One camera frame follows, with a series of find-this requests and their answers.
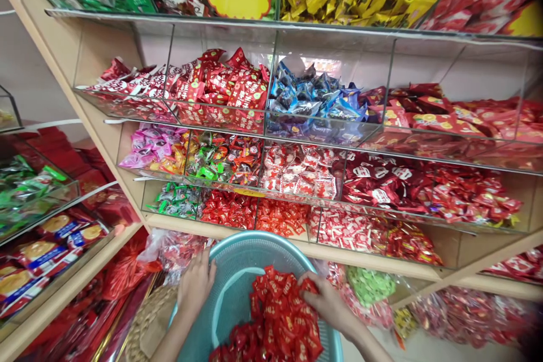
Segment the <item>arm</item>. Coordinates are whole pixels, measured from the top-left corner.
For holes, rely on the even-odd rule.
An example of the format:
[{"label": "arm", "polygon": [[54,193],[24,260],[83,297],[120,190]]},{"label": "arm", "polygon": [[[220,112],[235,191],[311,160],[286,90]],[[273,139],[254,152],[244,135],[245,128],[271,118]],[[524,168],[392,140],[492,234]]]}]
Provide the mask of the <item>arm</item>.
[{"label": "arm", "polygon": [[366,362],[394,362],[389,353],[345,305],[338,292],[325,278],[308,271],[300,277],[298,284],[301,284],[306,278],[315,283],[319,294],[304,291],[302,293],[304,300],[317,310],[323,320],[352,342]]},{"label": "arm", "polygon": [[209,249],[192,259],[179,282],[177,314],[166,335],[160,341],[151,362],[175,362],[183,344],[198,318],[215,281],[217,265],[209,266]]}]

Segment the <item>white wall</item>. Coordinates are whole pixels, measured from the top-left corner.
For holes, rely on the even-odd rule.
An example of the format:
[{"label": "white wall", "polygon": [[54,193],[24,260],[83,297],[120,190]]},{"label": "white wall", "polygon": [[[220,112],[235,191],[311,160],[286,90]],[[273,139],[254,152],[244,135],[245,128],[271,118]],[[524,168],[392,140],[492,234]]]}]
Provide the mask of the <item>white wall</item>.
[{"label": "white wall", "polygon": [[[0,0],[0,11],[11,9],[8,0]],[[0,84],[15,97],[23,120],[77,118],[16,14],[0,16]],[[88,137],[82,124],[63,126],[61,130],[71,141]]]}]

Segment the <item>shelf edge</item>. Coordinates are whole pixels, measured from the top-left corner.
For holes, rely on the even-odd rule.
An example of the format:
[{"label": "shelf edge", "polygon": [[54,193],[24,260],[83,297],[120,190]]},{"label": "shelf edge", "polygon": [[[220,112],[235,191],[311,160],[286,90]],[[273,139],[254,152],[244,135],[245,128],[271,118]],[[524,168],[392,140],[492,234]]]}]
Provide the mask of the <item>shelf edge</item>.
[{"label": "shelf edge", "polygon": [[[147,218],[150,227],[158,227],[195,235],[206,236],[213,239],[224,239],[236,233],[243,232],[243,229],[232,229],[221,225],[211,225],[190,219],[174,218],[166,215],[153,214]],[[416,264],[400,259],[370,255],[368,253],[352,252],[345,249],[334,248],[310,242],[303,242],[295,239],[288,239],[297,246],[306,256],[323,260],[334,261],[352,266],[364,267],[384,273],[418,278],[436,282],[440,280],[438,273],[431,267],[423,264]]]},{"label": "shelf edge", "polygon": [[135,223],[116,236],[85,266],[82,267],[57,293],[27,318],[11,335],[0,343],[3,362],[14,361],[28,345],[48,326],[64,307],[88,284],[89,281],[117,254],[142,227]]},{"label": "shelf edge", "polygon": [[518,282],[501,277],[476,274],[455,282],[456,286],[481,290],[519,300],[540,302],[543,300],[543,286]]}]

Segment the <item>human hand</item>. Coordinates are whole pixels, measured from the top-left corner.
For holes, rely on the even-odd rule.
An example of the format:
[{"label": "human hand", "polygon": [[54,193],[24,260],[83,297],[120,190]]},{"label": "human hand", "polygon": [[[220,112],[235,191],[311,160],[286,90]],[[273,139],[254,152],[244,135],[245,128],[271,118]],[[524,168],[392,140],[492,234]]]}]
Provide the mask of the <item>human hand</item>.
[{"label": "human hand", "polygon": [[177,293],[178,307],[183,308],[184,312],[195,312],[197,316],[213,287],[216,272],[215,260],[209,265],[209,248],[198,253],[181,276]]},{"label": "human hand", "polygon": [[301,285],[302,281],[306,278],[315,283],[319,294],[303,291],[301,293],[302,298],[317,310],[323,320],[346,337],[349,337],[354,327],[360,324],[358,318],[356,318],[351,309],[343,302],[338,291],[328,280],[312,271],[307,271],[298,279],[298,285]]}]

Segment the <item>plastic basket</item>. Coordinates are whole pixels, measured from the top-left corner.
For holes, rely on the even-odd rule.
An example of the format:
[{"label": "plastic basket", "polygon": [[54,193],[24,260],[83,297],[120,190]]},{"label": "plastic basket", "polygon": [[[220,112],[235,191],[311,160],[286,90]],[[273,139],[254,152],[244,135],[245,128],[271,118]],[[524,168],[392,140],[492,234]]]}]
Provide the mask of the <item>plastic basket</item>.
[{"label": "plastic basket", "polygon": [[[256,275],[273,265],[283,273],[300,277],[307,270],[315,272],[311,262],[286,239],[262,231],[235,234],[212,248],[210,260],[217,262],[215,284],[181,349],[178,362],[204,362],[217,345],[228,342],[236,324],[251,320],[249,293]],[[177,312],[177,305],[170,324]],[[318,362],[341,362],[343,352],[337,331],[319,320],[324,348]]]}]

